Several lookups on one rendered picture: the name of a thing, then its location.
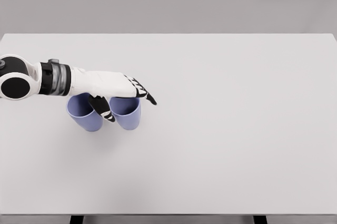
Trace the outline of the lavender plastic cup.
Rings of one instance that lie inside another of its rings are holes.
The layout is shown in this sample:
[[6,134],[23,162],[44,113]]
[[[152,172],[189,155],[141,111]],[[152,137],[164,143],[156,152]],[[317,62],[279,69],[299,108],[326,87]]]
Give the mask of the lavender plastic cup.
[[109,105],[118,124],[125,130],[134,130],[141,120],[139,98],[110,98]]
[[81,128],[95,132],[103,126],[103,118],[90,105],[88,97],[88,93],[71,96],[67,101],[66,110]]

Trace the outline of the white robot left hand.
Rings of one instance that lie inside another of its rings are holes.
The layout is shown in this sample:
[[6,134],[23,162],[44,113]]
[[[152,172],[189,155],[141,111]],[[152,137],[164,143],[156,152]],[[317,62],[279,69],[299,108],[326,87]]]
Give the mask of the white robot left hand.
[[145,98],[157,105],[155,98],[138,80],[123,73],[88,71],[85,77],[89,85],[89,104],[109,122],[115,122],[115,117],[106,98]]

